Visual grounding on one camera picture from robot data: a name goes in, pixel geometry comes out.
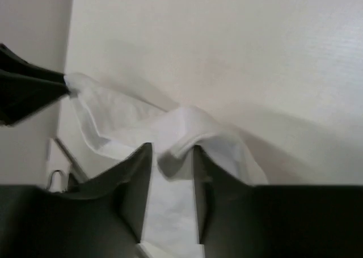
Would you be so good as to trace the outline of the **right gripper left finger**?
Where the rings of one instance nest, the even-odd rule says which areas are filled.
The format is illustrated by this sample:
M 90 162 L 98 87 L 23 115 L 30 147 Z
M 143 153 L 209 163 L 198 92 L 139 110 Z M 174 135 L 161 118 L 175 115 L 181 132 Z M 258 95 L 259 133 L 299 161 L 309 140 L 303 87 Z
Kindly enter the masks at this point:
M 2 257 L 135 257 L 152 145 L 67 192 L 1 186 Z

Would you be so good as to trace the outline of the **white skirt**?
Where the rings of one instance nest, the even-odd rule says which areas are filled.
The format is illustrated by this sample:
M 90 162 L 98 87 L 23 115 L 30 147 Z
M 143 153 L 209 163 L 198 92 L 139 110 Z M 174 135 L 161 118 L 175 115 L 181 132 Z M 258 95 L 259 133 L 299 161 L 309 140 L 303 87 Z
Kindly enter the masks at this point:
M 96 154 L 124 160 L 144 143 L 153 147 L 154 173 L 143 239 L 162 245 L 197 242 L 192 171 L 194 145 L 238 180 L 266 184 L 240 135 L 196 107 L 161 110 L 104 87 L 84 74 L 64 77 L 83 139 Z

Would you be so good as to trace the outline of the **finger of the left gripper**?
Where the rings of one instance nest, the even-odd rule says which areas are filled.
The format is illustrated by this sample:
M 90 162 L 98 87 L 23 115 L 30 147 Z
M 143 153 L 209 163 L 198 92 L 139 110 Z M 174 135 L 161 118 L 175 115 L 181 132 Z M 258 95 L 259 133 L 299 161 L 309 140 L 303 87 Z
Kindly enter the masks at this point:
M 1 125 L 16 125 L 69 93 L 67 85 L 1 71 Z
M 65 85 L 64 74 L 31 64 L 1 43 L 1 70 Z

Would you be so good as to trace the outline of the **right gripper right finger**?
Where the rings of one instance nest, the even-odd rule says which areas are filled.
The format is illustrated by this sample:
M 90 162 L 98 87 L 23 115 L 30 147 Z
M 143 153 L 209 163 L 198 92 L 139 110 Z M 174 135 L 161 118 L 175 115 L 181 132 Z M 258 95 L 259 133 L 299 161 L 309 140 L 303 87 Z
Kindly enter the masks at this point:
M 206 257 L 361 257 L 362 187 L 247 185 L 193 148 Z

